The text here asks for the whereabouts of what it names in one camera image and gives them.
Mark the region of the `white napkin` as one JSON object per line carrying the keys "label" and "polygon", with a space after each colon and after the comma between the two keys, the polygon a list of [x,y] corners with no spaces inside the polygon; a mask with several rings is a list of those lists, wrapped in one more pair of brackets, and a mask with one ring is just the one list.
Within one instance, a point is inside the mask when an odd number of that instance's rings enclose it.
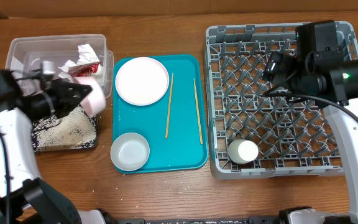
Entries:
{"label": "white napkin", "polygon": [[78,46],[78,53],[79,53],[79,59],[77,62],[74,62],[72,60],[67,60],[65,64],[59,69],[61,72],[58,74],[59,78],[66,78],[70,82],[74,81],[74,77],[68,74],[68,70],[70,67],[74,67],[76,65],[83,65],[86,63],[93,63],[93,62],[99,62],[99,68],[98,71],[94,74],[92,74],[90,77],[93,77],[98,83],[103,83],[105,80],[104,77],[104,67],[102,66],[101,61],[99,60],[99,57],[96,55],[96,52],[93,50],[93,48],[90,46],[90,44],[83,44]]}

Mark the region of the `white paper cup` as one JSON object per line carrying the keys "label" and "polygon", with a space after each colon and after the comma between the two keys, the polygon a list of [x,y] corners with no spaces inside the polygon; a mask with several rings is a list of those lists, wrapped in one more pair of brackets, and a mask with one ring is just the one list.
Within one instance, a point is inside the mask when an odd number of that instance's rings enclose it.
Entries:
{"label": "white paper cup", "polygon": [[227,153],[236,164],[246,164],[257,158],[259,148],[253,141],[236,139],[228,146]]}

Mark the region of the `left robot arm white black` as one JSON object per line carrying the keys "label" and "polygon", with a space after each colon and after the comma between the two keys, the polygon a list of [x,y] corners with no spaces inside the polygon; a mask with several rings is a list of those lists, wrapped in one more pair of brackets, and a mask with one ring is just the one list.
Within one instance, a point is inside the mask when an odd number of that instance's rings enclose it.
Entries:
{"label": "left robot arm white black", "polygon": [[24,95],[10,70],[0,70],[0,223],[18,223],[24,209],[36,213],[24,223],[104,223],[99,210],[79,211],[74,204],[42,180],[32,147],[33,121],[63,118],[98,88],[53,79],[38,69],[26,79],[38,79],[42,91]]}

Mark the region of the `pink bowl with rice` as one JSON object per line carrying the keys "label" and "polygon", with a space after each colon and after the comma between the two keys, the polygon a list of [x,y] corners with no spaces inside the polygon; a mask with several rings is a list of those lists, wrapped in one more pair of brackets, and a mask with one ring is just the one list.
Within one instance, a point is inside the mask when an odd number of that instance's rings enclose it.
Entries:
{"label": "pink bowl with rice", "polygon": [[92,91],[80,103],[89,117],[96,116],[105,109],[106,99],[104,92],[93,77],[75,77],[74,82],[89,85],[92,88]]}

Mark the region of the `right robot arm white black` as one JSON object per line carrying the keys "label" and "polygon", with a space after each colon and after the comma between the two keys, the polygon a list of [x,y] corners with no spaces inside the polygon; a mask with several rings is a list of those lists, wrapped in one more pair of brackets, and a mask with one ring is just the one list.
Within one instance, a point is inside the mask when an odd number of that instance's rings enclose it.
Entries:
{"label": "right robot arm white black", "polygon": [[295,56],[274,52],[263,80],[274,86],[266,97],[289,104],[313,100],[324,111],[339,149],[349,191],[349,214],[327,216],[325,223],[358,223],[358,59],[346,60],[337,23],[320,21],[296,27]]}

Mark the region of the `red stained plastic wrapper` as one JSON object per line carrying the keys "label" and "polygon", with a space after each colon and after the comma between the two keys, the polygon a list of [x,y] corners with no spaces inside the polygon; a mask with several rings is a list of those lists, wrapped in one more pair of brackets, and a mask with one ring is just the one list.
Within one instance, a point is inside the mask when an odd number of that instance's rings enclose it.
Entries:
{"label": "red stained plastic wrapper", "polygon": [[98,71],[99,65],[99,62],[76,65],[69,68],[68,74],[72,77],[89,77]]}

